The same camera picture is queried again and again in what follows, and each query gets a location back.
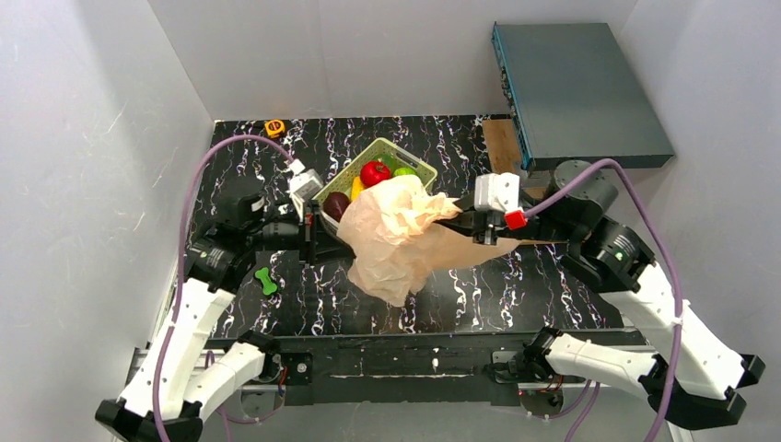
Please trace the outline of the red fake apple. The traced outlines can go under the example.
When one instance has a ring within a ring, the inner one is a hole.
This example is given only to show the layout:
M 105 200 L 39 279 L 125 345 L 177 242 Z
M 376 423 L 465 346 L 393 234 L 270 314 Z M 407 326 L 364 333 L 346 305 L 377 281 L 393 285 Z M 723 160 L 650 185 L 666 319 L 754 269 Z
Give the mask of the red fake apple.
M 381 161 L 373 160 L 362 167 L 359 177 L 364 182 L 366 188 L 370 188 L 391 179 L 392 171 Z

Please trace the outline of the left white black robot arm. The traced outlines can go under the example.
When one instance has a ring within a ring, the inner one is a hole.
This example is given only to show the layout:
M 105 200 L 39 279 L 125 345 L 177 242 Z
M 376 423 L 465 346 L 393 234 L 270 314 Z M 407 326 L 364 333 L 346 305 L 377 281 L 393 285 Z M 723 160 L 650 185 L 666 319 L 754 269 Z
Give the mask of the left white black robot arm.
M 223 217 L 187 237 L 175 300 L 146 358 L 96 421 L 121 441 L 197 441 L 204 423 L 247 382 L 280 378 L 277 340 L 247 331 L 215 362 L 194 374 L 212 329 L 233 302 L 261 251 L 295 250 L 316 265 L 352 255 L 323 193 L 304 202 L 269 204 L 259 194 L 228 200 Z

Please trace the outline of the pale green plastic basket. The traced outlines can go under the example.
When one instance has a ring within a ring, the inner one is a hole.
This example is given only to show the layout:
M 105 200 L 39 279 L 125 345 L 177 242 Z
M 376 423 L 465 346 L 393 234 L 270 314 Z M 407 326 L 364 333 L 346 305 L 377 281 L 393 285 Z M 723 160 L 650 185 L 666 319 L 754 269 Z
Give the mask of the pale green plastic basket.
M 312 198 L 320 208 L 329 202 L 345 201 L 344 207 L 354 201 L 367 187 L 396 176 L 415 175 L 427 191 L 431 191 L 438 172 L 419 157 L 379 137 L 360 152 L 345 168 Z

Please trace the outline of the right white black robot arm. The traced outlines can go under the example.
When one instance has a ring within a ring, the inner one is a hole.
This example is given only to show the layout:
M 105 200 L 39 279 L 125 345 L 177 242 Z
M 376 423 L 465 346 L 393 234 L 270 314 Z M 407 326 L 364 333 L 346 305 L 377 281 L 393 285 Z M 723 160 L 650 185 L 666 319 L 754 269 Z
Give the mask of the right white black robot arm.
M 764 361 L 730 349 L 696 316 L 660 242 L 648 246 L 608 216 L 618 192 L 604 177 L 606 168 L 616 169 L 616 161 L 564 161 L 552 170 L 541 198 L 525 193 L 515 174 L 480 176 L 444 225 L 486 246 L 502 238 L 564 242 L 563 266 L 618 308 L 653 352 L 634 354 L 544 327 L 485 372 L 497 383 L 578 377 L 623 390 L 656 412 L 654 429 L 663 423 L 693 431 L 737 424 L 746 408 L 740 389 L 760 381 Z

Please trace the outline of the translucent peach plastic bag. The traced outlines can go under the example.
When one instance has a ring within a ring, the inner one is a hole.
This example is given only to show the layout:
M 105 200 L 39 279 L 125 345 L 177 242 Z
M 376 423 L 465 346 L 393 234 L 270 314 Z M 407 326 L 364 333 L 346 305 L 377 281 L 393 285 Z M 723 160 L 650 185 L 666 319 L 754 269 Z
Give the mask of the translucent peach plastic bag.
M 346 208 L 337 237 L 355 254 L 347 276 L 369 296 L 400 308 L 436 270 L 461 269 L 506 255 L 521 245 L 501 238 L 494 246 L 439 224 L 461 213 L 443 192 L 430 194 L 410 176 L 385 180 L 359 193 Z

